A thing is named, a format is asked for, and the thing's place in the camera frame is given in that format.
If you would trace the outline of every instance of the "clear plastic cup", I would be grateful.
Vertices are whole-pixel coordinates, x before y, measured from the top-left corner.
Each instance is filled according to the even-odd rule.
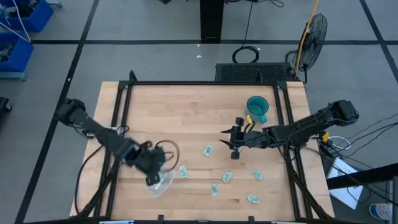
[[[169,172],[160,171],[160,182],[152,186],[147,186],[147,190],[153,197],[160,197],[172,184],[174,176],[174,170],[171,170]]]

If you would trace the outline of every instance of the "black metal frame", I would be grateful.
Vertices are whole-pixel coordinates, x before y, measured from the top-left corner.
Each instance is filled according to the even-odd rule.
[[[126,125],[127,122],[127,116],[129,112],[129,103],[131,100],[131,94],[132,94],[132,87],[134,85],[264,85],[264,86],[272,86],[274,89],[274,96],[275,96],[275,102],[276,102],[276,108],[277,108],[277,113],[278,113],[278,120],[279,124],[284,124],[284,118],[283,118],[283,113],[282,113],[282,106],[280,103],[280,96],[279,96],[279,87],[283,89],[283,94],[285,98],[285,104],[286,104],[286,110],[288,114],[288,119],[289,122],[293,122],[293,116],[292,116],[292,109],[290,106],[290,100],[289,100],[289,93],[287,91],[287,85],[286,82],[206,82],[206,81],[190,81],[190,82],[184,82],[184,81],[137,81],[137,78],[135,77],[134,73],[131,71],[130,72],[130,80],[129,81],[119,81],[118,85],[118,92],[116,94],[116,101],[115,101],[115,106],[114,106],[114,111],[113,111],[113,117],[112,117],[112,126],[115,126],[117,123],[118,119],[118,113],[119,113],[119,107],[120,107],[120,102],[121,102],[121,95],[125,87],[127,87],[127,93],[126,93],[126,99],[125,99],[125,104],[124,104],[124,109],[123,109],[123,115],[122,115],[122,123],[121,126]],[[304,176],[304,170],[302,166],[302,160],[299,152],[296,152],[296,158],[297,158],[297,170],[300,176],[301,181],[305,184],[305,176]],[[104,158],[104,164],[103,164],[103,170],[101,172],[101,178],[103,176],[106,176],[106,171],[108,170],[109,167],[109,160],[110,160],[110,154],[107,152]],[[117,182],[117,175],[113,179],[111,183],[111,187],[109,190],[109,197],[108,197],[108,203],[106,206],[106,213],[105,217],[110,217],[111,212],[112,212],[112,207],[113,207],[113,200],[114,200],[114,194],[116,190],[116,182]],[[297,191],[296,187],[294,184],[294,181],[292,178],[289,176],[289,187],[290,187],[290,194],[292,197],[292,205],[293,205],[293,211],[294,211],[294,217],[297,220],[300,218],[300,207],[299,207],[299,200],[297,198]],[[305,213],[307,214],[308,218],[312,218],[312,213],[311,213],[311,207],[308,203],[308,200],[304,198],[305,201]],[[95,208],[94,216],[98,216],[100,214],[100,208],[101,208],[101,200],[98,202]],[[270,222],[255,222],[254,217],[248,217],[249,220],[252,219],[253,223],[270,223]],[[155,223],[158,222],[158,220],[142,220],[139,222],[147,222],[147,223]]]
[[[282,106],[280,102],[280,96],[279,96],[279,88],[282,89],[282,92],[284,94],[284,100],[285,100],[285,105],[286,105],[286,111],[287,111],[287,117],[288,121],[290,123],[294,122],[293,119],[293,113],[292,113],[292,108],[290,105],[290,99],[289,99],[289,92],[287,89],[287,84],[285,81],[283,82],[213,82],[213,81],[208,81],[208,82],[179,82],[179,81],[160,81],[160,82],[152,82],[152,81],[137,81],[137,78],[135,74],[131,71],[130,72],[130,79],[128,81],[119,81],[118,85],[118,92],[116,93],[116,100],[115,100],[115,105],[114,105],[114,111],[113,111],[113,116],[112,116],[112,122],[111,124],[115,126],[117,124],[118,120],[118,113],[119,113],[119,108],[120,108],[120,103],[121,103],[121,97],[123,90],[126,88],[127,93],[126,93],[126,99],[125,99],[125,104],[124,104],[124,109],[123,109],[123,115],[122,115],[122,121],[121,125],[126,125],[127,123],[127,116],[129,112],[129,104],[131,101],[131,95],[132,95],[132,88],[134,85],[250,85],[250,86],[272,86],[274,89],[274,96],[275,96],[275,104],[277,108],[277,113],[278,113],[278,120],[279,124],[284,124],[284,117],[282,113]],[[302,160],[300,156],[300,152],[296,151],[295,152],[295,157],[297,161],[297,172],[300,177],[300,180],[306,185],[305,183],[305,175],[304,175],[304,170],[303,170],[303,165],[302,165]],[[101,173],[101,178],[106,175],[108,167],[109,167],[109,161],[110,160],[110,154],[109,152],[106,152],[106,155],[104,157],[104,163],[103,163],[103,170]],[[36,222],[36,223],[44,223],[44,224],[53,224],[53,223],[84,223],[84,224],[89,224],[89,223],[98,223],[99,221],[111,221],[111,212],[113,208],[113,200],[114,200],[114,194],[116,191],[116,183],[117,183],[117,176],[112,180],[111,187],[109,190],[109,197],[107,201],[107,206],[106,206],[106,214],[105,216],[100,216],[100,208],[101,208],[101,201],[102,199],[97,203],[95,207],[95,212],[94,212],[94,217],[91,218],[72,218],[68,220],[52,220],[52,221],[46,221],[46,222]],[[300,215],[300,207],[299,207],[299,200],[297,198],[297,190],[296,190],[296,185],[295,182],[292,180],[292,178],[289,176],[289,187],[290,187],[290,193],[292,197],[292,207],[294,211],[294,217],[295,221],[290,221],[292,223],[294,222],[305,222],[305,223],[314,223],[314,224],[321,224],[321,223],[338,223],[338,224],[352,224],[351,222],[343,222],[339,220],[326,220],[326,219],[313,219],[312,218],[312,209],[311,206],[308,202],[308,200],[303,197],[304,200],[304,205],[305,205],[305,214],[306,218],[301,217]],[[202,221],[195,221],[195,220],[179,220],[179,221],[167,221],[164,220],[164,216],[159,214],[158,220],[134,220],[134,223],[175,223],[175,224],[188,224],[188,223],[201,223]],[[269,221],[255,221],[253,216],[248,216],[247,221],[210,221],[207,220],[207,223],[212,223],[212,224],[225,224],[225,223],[233,223],[233,224],[255,224],[255,223],[274,223],[274,222],[269,222]]]
[[[341,175],[339,177],[329,178],[326,182],[328,183],[328,188],[332,190],[357,186],[357,182],[362,184],[373,184],[376,182],[390,181],[393,180],[394,177],[398,177],[398,163],[355,172],[350,174],[349,177],[348,175]]]

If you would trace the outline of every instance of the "blue container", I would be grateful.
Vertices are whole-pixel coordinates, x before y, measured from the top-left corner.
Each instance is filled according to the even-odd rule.
[[[0,71],[23,72],[33,52],[33,45],[22,40],[14,33],[0,33],[0,44],[15,43],[7,62],[0,62]]]
[[[22,3],[29,4],[29,0],[15,0],[17,6],[19,7]],[[0,4],[7,7],[14,7],[14,3],[12,0],[0,0]],[[35,10],[32,12],[30,17],[21,18],[22,23],[25,25],[26,31],[34,31],[40,32],[43,30],[46,23],[49,21],[51,15],[53,13],[52,8],[47,3],[46,0],[40,0],[38,5],[35,7]],[[7,20],[5,17],[0,17],[0,22],[9,27],[11,25],[11,29],[13,30],[23,30],[21,22],[18,17],[8,17]]]

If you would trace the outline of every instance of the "teal mug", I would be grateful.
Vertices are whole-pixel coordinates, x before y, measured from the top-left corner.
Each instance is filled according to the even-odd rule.
[[[246,115],[249,115],[252,121],[264,124],[267,122],[266,112],[268,111],[268,102],[261,96],[252,96],[248,99]]]

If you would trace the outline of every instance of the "gray floor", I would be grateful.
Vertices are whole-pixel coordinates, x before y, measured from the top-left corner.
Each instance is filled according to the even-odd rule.
[[[253,7],[248,39],[299,40],[311,13],[313,0],[284,0]],[[398,40],[394,0],[366,0],[385,40]],[[34,40],[79,40],[93,0],[64,0]],[[224,9],[223,39],[243,39],[250,3],[228,4]],[[88,40],[189,40],[200,38],[198,0],[100,0]],[[357,0],[321,0],[317,12],[328,19],[327,40],[377,40]],[[0,81],[0,96],[9,97],[14,109],[0,129],[0,220],[12,223],[21,205],[59,94],[70,69],[76,45],[34,45],[25,82]],[[68,97],[79,98],[93,114],[100,84],[126,79],[133,69],[139,80],[214,80],[215,64],[230,63],[239,45],[85,45]],[[260,62],[281,62],[296,45],[256,45]],[[398,60],[398,46],[389,45]],[[242,52],[239,61],[250,61]],[[350,136],[369,124],[398,112],[397,82],[380,45],[326,45],[308,72],[310,110],[329,101],[351,100],[360,112],[354,126],[331,128],[332,135]],[[392,128],[358,151],[353,158],[379,167],[397,162]],[[370,139],[358,141],[357,149]],[[26,221],[66,218],[70,212],[76,175],[83,159],[85,140],[74,130],[58,125]],[[351,162],[365,169],[361,164]],[[333,200],[336,216],[344,220],[376,223],[368,215],[372,199],[353,211]]]

